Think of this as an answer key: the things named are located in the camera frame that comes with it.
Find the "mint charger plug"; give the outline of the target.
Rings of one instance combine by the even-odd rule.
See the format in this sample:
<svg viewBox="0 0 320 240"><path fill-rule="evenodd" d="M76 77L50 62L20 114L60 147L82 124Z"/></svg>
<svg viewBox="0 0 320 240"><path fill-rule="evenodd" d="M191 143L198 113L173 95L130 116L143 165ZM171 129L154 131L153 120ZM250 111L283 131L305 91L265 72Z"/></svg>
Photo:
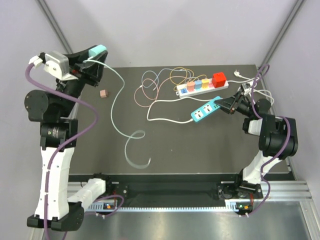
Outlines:
<svg viewBox="0 0 320 240"><path fill-rule="evenodd" d="M96 45L88 50L88 57L93 58L106 50L107 48L104 45Z"/></svg>

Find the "red cube plug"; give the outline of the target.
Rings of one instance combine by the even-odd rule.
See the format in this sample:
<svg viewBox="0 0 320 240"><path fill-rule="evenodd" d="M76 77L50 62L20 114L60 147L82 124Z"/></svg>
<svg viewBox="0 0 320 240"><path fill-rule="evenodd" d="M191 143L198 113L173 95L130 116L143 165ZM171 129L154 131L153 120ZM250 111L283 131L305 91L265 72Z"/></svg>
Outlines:
<svg viewBox="0 0 320 240"><path fill-rule="evenodd" d="M225 86L227 78L223 72L214 73L212 76L212 84L215 88L221 88Z"/></svg>

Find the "pink charger plug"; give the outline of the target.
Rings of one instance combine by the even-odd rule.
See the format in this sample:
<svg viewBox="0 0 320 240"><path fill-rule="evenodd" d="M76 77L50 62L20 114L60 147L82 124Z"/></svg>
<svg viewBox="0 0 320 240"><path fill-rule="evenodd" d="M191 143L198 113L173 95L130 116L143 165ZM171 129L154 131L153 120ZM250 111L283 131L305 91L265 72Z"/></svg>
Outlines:
<svg viewBox="0 0 320 240"><path fill-rule="evenodd" d="M110 95L110 92L107 89L103 89L99 92L99 95L101 98L108 98Z"/></svg>

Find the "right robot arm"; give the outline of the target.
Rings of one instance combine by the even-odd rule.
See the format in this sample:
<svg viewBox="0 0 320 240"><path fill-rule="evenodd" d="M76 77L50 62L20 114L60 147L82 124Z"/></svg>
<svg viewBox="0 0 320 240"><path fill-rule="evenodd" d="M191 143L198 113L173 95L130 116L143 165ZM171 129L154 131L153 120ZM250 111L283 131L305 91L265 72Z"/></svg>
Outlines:
<svg viewBox="0 0 320 240"><path fill-rule="evenodd" d="M269 113L271 102L265 98L257 102L238 91L235 95L214 101L222 111L230 115L235 112L246 116L242 124L245 134L258 136L258 153L252 162L236 176L232 190L239 198L258 191L265 175L287 157L292 157L298 150L296 120L290 117L277 117Z"/></svg>

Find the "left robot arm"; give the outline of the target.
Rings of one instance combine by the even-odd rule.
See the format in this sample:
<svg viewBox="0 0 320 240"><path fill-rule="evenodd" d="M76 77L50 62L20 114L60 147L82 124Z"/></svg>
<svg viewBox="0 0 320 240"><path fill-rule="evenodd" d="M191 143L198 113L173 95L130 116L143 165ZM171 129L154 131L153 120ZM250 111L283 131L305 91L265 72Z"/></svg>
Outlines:
<svg viewBox="0 0 320 240"><path fill-rule="evenodd" d="M114 191L103 176L95 175L74 195L68 196L69 171L77 139L82 135L78 120L71 118L86 85L97 86L103 76L108 51L94 45L72 54L57 51L42 52L29 60L26 79L32 83L31 70L43 67L56 80L51 89L35 82L24 106L28 119L40 124L40 153L42 174L36 210L27 219L27 226L59 232L77 231L85 211L98 198L109 198Z"/></svg>

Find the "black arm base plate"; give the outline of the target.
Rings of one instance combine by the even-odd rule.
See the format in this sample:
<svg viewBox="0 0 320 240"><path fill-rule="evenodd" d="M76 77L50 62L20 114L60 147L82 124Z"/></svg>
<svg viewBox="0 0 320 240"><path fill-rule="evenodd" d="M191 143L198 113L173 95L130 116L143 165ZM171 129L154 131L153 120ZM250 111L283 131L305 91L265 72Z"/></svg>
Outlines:
<svg viewBox="0 0 320 240"><path fill-rule="evenodd" d="M109 193L159 195L208 194L214 199L262 199L259 183L242 180L241 174L94 174L106 180Z"/></svg>

